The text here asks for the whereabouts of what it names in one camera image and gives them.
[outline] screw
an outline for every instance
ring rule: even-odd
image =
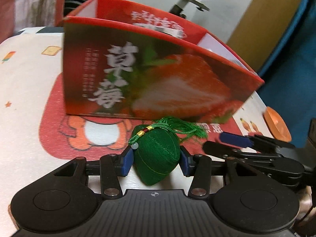
[[[203,196],[206,194],[206,190],[202,188],[194,188],[191,190],[191,193],[195,196]]]
[[[119,190],[116,188],[108,188],[104,190],[104,194],[108,196],[117,196],[119,195]]]
[[[194,156],[195,156],[196,158],[201,158],[201,157],[203,157],[203,154],[200,154],[200,153],[199,153],[199,154],[195,154]]]

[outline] strawberry image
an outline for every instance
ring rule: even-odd
[[[190,118],[206,114],[230,99],[223,84],[206,61],[196,55],[170,55],[172,63],[152,67],[147,78],[154,79],[132,103],[136,117],[159,119],[163,116]]]
[[[202,116],[198,122],[217,124],[226,123],[242,105],[243,102],[238,100],[220,103]]]

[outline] green tassel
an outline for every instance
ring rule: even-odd
[[[183,121],[179,118],[164,117],[158,122],[166,123],[176,134],[186,134],[186,137],[181,139],[181,141],[189,139],[193,136],[196,136],[197,138],[208,137],[206,131],[202,127],[196,125],[195,123]]]
[[[178,138],[180,142],[183,142],[193,136],[196,136],[197,138],[208,137],[206,131],[202,127],[196,125],[195,123],[186,122],[175,117],[163,117],[158,120],[157,123],[152,124],[151,127],[164,129],[175,135],[177,138],[178,136],[176,134],[186,134],[185,138]],[[141,135],[137,134],[132,136],[129,139],[128,144],[134,144],[140,137]]]

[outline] table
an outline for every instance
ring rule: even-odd
[[[1,60],[10,51],[16,52],[9,60],[0,63],[0,236],[10,236],[16,231],[8,213],[14,194],[67,161],[48,154],[39,138],[46,101],[62,70],[62,51],[55,56],[41,54],[48,46],[62,47],[63,33],[45,33],[50,31],[30,28],[0,45]],[[235,113],[233,117],[243,134],[248,132],[240,118],[255,122],[265,136],[272,137],[262,117],[265,109],[260,97],[254,93]],[[160,183],[145,186],[132,167],[129,175],[119,181],[123,193],[128,188],[134,188],[184,189],[187,194],[192,177],[184,177],[177,166]],[[89,187],[100,193],[99,177],[90,177]],[[222,178],[212,177],[211,192],[221,187]]]

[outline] strawberry box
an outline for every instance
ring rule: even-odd
[[[263,84],[205,28],[138,3],[89,0],[64,29],[67,114],[221,123]]]

